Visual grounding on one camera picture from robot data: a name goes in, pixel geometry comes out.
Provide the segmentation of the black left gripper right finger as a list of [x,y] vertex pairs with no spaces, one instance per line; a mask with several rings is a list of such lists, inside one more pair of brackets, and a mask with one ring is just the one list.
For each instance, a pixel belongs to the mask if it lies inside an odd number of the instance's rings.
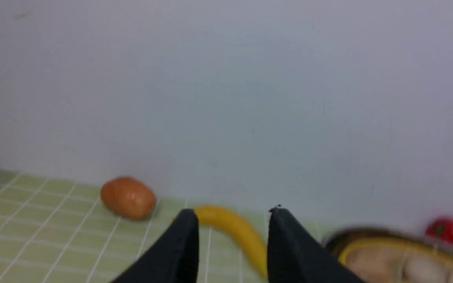
[[280,206],[270,210],[267,272],[270,283],[363,282]]

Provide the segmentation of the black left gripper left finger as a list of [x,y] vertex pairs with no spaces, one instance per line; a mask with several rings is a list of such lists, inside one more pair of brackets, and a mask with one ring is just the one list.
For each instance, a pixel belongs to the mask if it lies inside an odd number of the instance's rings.
[[196,283],[199,269],[199,221],[184,208],[158,240],[114,283]]

